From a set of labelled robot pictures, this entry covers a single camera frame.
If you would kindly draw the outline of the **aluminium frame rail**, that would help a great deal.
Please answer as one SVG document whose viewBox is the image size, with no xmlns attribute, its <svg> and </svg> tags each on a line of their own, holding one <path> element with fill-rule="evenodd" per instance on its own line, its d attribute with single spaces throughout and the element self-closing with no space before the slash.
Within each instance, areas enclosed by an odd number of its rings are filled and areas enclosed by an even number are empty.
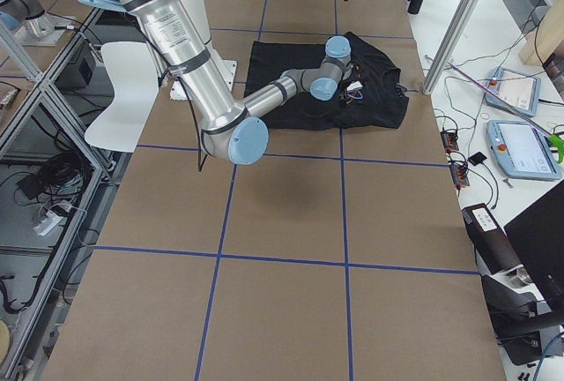
<svg viewBox="0 0 564 381">
<path fill-rule="evenodd" d="M 93 252 L 126 155 L 85 142 L 111 100 L 97 12 L 53 16 L 49 46 L 1 33 L 1 377 L 47 360 Z"/>
</svg>

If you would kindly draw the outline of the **black printed t-shirt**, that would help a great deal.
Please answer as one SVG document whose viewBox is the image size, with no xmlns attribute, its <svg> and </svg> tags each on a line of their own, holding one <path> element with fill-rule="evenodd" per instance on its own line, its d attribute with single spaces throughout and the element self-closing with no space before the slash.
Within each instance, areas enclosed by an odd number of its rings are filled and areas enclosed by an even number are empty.
<svg viewBox="0 0 564 381">
<path fill-rule="evenodd" d="M 262 117 L 271 129 L 324 131 L 331 128 L 378 126 L 398 128 L 404 120 L 408 98 L 399 86 L 401 71 L 379 49 L 347 32 L 352 49 L 349 86 L 359 81 L 362 88 L 345 97 L 335 94 L 319 101 L 300 93 Z M 313 68 L 324 57 L 322 44 L 266 43 L 255 41 L 251 49 L 244 94 L 246 96 L 291 69 Z"/>
</svg>

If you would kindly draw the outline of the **far blue teach pendant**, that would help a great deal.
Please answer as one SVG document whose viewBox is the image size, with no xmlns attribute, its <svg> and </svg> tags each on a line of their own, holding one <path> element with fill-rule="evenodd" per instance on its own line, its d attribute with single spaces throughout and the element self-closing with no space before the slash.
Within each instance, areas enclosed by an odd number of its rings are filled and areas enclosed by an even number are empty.
<svg viewBox="0 0 564 381">
<path fill-rule="evenodd" d="M 508 68 L 497 68 L 490 78 L 487 88 L 501 100 L 524 115 L 537 114 L 541 80 Z"/>
</svg>

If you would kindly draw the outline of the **white plastic chair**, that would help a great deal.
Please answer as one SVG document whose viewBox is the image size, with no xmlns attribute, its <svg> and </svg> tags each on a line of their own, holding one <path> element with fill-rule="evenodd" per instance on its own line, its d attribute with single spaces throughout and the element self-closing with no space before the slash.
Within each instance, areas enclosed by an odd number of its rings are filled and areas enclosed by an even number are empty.
<svg viewBox="0 0 564 381">
<path fill-rule="evenodd" d="M 101 47 L 114 99 L 85 131 L 85 141 L 101 149 L 132 153 L 159 92 L 151 54 L 142 42 L 117 41 Z"/>
</svg>

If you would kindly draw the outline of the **brown paper table cover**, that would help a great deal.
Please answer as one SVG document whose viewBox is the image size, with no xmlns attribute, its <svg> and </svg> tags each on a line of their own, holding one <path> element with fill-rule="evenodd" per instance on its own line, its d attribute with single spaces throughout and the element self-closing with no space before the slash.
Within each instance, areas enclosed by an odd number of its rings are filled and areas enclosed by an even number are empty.
<svg viewBox="0 0 564 381">
<path fill-rule="evenodd" d="M 161 93 L 46 380 L 502 380 L 404 0 L 205 0 L 215 48 L 353 32 L 400 67 L 396 130 L 273 131 L 197 168 Z"/>
</svg>

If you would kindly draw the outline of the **near blue teach pendant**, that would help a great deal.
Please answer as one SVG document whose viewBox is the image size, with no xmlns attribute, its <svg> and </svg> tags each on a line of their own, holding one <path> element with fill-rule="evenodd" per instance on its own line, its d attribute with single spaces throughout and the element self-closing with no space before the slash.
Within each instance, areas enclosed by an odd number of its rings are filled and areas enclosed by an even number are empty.
<svg viewBox="0 0 564 381">
<path fill-rule="evenodd" d="M 527 123 L 492 120 L 486 125 L 486 135 L 507 177 L 540 181 L 562 178 L 545 137 Z"/>
</svg>

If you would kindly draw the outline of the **aluminium frame post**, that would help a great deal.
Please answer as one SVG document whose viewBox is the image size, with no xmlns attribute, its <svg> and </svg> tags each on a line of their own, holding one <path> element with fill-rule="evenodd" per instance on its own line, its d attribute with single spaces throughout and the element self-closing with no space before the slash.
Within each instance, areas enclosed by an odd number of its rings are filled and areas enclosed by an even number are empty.
<svg viewBox="0 0 564 381">
<path fill-rule="evenodd" d="M 479 0 L 461 0 L 442 39 L 422 86 L 422 93 L 430 95 L 436 87 Z"/>
</svg>

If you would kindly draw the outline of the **black monitor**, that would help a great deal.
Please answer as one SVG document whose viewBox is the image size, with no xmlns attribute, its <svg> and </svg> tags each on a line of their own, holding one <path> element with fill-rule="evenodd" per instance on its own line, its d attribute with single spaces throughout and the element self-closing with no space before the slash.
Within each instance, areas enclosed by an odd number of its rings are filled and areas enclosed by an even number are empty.
<svg viewBox="0 0 564 381">
<path fill-rule="evenodd" d="M 554 310 L 563 307 L 563 183 L 524 209 L 506 235 L 541 295 Z"/>
</svg>

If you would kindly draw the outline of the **brown cylinder device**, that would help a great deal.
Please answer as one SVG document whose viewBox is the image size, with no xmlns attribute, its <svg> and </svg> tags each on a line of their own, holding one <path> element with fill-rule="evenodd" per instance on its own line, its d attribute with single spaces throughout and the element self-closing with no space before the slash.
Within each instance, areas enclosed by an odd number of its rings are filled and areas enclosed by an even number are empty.
<svg viewBox="0 0 564 381">
<path fill-rule="evenodd" d="M 467 235 L 490 274 L 523 267 L 505 232 L 485 204 L 466 206 L 462 216 Z"/>
</svg>

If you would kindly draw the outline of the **green handled grabber tool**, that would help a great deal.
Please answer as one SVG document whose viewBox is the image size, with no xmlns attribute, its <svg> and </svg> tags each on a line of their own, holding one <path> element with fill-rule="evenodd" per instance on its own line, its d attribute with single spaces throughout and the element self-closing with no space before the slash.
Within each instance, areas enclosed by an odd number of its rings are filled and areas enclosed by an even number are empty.
<svg viewBox="0 0 564 381">
<path fill-rule="evenodd" d="M 531 127 L 537 129 L 548 141 L 548 145 L 558 154 L 558 162 L 563 162 L 563 139 L 556 133 L 543 128 L 531 117 L 537 105 L 537 80 L 533 77 L 503 78 L 494 74 L 485 84 L 463 71 L 458 65 L 448 63 L 448 67 L 462 75 L 472 84 L 485 92 L 486 97 L 497 107 L 507 110 L 514 116 L 522 118 Z"/>
</svg>

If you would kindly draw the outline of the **blue teach pendant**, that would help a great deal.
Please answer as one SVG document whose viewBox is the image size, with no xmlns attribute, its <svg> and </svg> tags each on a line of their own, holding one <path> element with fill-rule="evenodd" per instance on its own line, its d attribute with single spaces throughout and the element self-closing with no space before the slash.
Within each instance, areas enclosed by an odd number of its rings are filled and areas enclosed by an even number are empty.
<svg viewBox="0 0 564 381">
<path fill-rule="evenodd" d="M 527 123 L 492 120 L 486 125 L 486 135 L 507 177 L 540 181 L 562 178 L 545 137 Z"/>
<path fill-rule="evenodd" d="M 501 100 L 524 115 L 537 114 L 541 80 L 508 68 L 497 68 L 490 78 L 487 88 Z"/>
</svg>

